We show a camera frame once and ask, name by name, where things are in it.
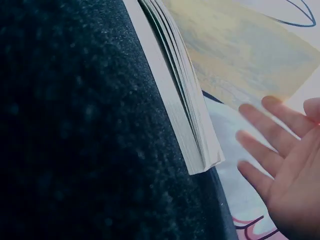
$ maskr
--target black fabric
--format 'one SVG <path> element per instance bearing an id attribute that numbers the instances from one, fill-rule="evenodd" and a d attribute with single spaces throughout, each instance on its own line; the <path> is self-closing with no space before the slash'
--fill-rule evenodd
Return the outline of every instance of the black fabric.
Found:
<path id="1" fill-rule="evenodd" d="M 187 173 L 122 1 L 0 3 L 0 239 L 235 236 L 212 172 Z"/>

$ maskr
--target drawing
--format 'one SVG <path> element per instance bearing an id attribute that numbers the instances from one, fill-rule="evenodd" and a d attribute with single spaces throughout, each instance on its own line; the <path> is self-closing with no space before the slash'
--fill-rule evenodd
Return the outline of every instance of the drawing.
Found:
<path id="1" fill-rule="evenodd" d="M 235 229 L 237 231 L 239 240 L 286 240 L 287 238 L 283 236 L 278 229 L 274 228 L 270 231 L 255 234 L 254 228 L 255 225 L 261 221 L 264 216 L 260 216 L 257 219 L 251 221 L 242 221 L 233 217 L 233 222 Z"/>
<path id="2" fill-rule="evenodd" d="M 309 14 L 306 13 L 304 10 L 302 10 L 298 5 L 296 5 L 292 1 L 290 1 L 290 0 L 285 0 L 285 1 L 288 2 L 289 4 L 295 6 L 299 11 L 301 11 L 311 21 L 311 24 L 305 25 L 305 24 L 299 24 L 299 23 L 294 23 L 294 22 L 283 21 L 283 20 L 280 20 L 280 19 L 277 19 L 277 18 L 271 17 L 271 16 L 267 16 L 267 17 L 272 19 L 272 20 L 275 20 L 275 21 L 277 21 L 279 23 L 287 24 L 287 25 L 291 25 L 291 26 L 295 26 L 295 27 L 300 27 L 300 28 L 312 28 L 312 27 L 317 25 L 316 19 L 315 19 L 314 15 L 313 15 L 311 9 L 305 3 L 304 0 L 301 0 L 301 2 L 305 5 L 305 7 L 307 8 Z"/>

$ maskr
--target finger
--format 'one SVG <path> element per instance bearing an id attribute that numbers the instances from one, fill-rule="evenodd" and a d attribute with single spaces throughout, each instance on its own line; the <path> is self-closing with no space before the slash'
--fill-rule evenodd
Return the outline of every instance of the finger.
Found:
<path id="1" fill-rule="evenodd" d="M 244 131 L 238 131 L 236 139 L 272 177 L 276 177 L 284 160 L 281 156 Z"/>
<path id="2" fill-rule="evenodd" d="M 265 137 L 265 139 L 286 157 L 298 140 L 250 104 L 243 104 L 239 112 Z"/>
<path id="3" fill-rule="evenodd" d="M 270 177 L 264 175 L 247 161 L 240 161 L 238 163 L 238 170 L 260 195 L 262 200 L 267 204 L 268 193 L 273 180 Z"/>
<path id="4" fill-rule="evenodd" d="M 320 97 L 310 98 L 303 103 L 305 114 L 316 123 L 320 123 Z"/>
<path id="5" fill-rule="evenodd" d="M 305 115 L 286 107 L 279 99 L 273 96 L 264 97 L 262 99 L 262 105 L 266 110 L 287 125 L 300 138 L 315 127 L 315 123 L 310 121 L 310 119 Z"/>

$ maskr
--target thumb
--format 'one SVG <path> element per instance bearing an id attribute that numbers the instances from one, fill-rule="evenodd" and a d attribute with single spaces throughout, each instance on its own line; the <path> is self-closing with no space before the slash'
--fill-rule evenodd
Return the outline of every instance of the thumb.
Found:
<path id="1" fill-rule="evenodd" d="M 303 103 L 305 114 L 316 123 L 320 123 L 320 97 L 310 98 Z"/>

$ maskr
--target palm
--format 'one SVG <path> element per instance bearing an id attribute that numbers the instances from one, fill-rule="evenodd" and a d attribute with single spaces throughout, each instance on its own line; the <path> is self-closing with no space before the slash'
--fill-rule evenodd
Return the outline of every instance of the palm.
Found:
<path id="1" fill-rule="evenodd" d="M 265 202 L 277 227 L 287 236 L 320 237 L 320 126 L 314 112 L 306 117 L 273 97 L 265 97 L 263 106 L 282 120 L 301 140 L 284 130 L 253 106 L 244 104 L 240 113 L 251 122 L 277 150 L 267 148 L 241 131 L 237 139 L 274 178 L 251 164 L 241 162 L 242 175 Z"/>

